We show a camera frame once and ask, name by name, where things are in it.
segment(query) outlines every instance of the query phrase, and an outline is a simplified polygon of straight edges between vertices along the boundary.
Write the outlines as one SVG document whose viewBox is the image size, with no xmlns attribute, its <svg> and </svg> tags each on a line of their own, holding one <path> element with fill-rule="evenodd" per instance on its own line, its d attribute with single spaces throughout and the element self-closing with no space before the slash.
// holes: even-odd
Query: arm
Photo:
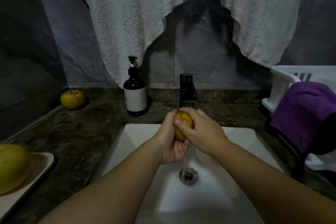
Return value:
<svg viewBox="0 0 336 224">
<path fill-rule="evenodd" d="M 199 150 L 215 158 L 248 196 L 266 223 L 336 223 L 336 202 L 257 158 L 226 137 L 202 110 L 181 108 L 195 129 L 174 124 Z"/>
<path fill-rule="evenodd" d="M 134 223 L 142 200 L 162 163 L 174 163 L 187 151 L 174 140 L 167 114 L 158 132 L 123 162 L 47 214 L 39 224 Z"/>
</svg>

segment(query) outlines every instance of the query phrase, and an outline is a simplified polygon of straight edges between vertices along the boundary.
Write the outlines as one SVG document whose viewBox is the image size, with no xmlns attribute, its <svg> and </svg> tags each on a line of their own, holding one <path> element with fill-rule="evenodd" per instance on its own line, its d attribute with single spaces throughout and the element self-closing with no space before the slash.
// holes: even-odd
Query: sink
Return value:
<svg viewBox="0 0 336 224">
<path fill-rule="evenodd" d="M 133 150 L 152 137 L 159 124 L 126 124 L 93 176 L 106 174 Z M 278 170 L 285 168 L 263 139 L 251 128 L 222 127 L 230 141 L 242 146 Z M 183 168 L 193 169 L 198 180 L 186 185 L 179 178 Z M 186 157 L 162 165 L 145 196 L 136 222 L 263 223 L 258 212 L 233 178 L 210 156 L 190 146 Z"/>
</svg>

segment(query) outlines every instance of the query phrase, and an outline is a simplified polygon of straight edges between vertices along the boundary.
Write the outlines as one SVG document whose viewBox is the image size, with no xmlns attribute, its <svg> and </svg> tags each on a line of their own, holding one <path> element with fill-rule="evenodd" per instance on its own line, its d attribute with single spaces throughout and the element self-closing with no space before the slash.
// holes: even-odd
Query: forearm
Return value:
<svg viewBox="0 0 336 224">
<path fill-rule="evenodd" d="M 239 145 L 223 143 L 213 157 L 234 178 L 266 223 L 336 223 L 336 203 Z"/>
<path fill-rule="evenodd" d="M 149 139 L 98 181 L 51 211 L 40 224 L 133 223 L 161 159 L 160 146 Z"/>
</svg>

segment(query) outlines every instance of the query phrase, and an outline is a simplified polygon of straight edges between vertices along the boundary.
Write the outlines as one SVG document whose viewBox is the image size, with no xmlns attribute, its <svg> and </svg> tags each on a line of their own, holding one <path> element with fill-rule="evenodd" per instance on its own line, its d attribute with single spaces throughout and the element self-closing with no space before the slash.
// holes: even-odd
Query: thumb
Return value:
<svg viewBox="0 0 336 224">
<path fill-rule="evenodd" d="M 188 139 L 191 139 L 192 142 L 194 136 L 195 136 L 195 130 L 192 128 L 189 128 L 183 121 L 181 120 L 175 120 L 174 125 L 183 133 Z"/>
</svg>

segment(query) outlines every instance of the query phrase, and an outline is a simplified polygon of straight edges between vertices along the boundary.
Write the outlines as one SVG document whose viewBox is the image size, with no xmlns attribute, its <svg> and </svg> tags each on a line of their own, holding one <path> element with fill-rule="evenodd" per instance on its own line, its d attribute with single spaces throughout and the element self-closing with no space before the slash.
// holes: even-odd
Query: beige plate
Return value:
<svg viewBox="0 0 336 224">
<path fill-rule="evenodd" d="M 31 187 L 44 175 L 54 162 L 51 153 L 33 153 L 33 166 L 27 179 L 15 190 L 0 195 L 0 222 L 10 212 Z"/>
</svg>

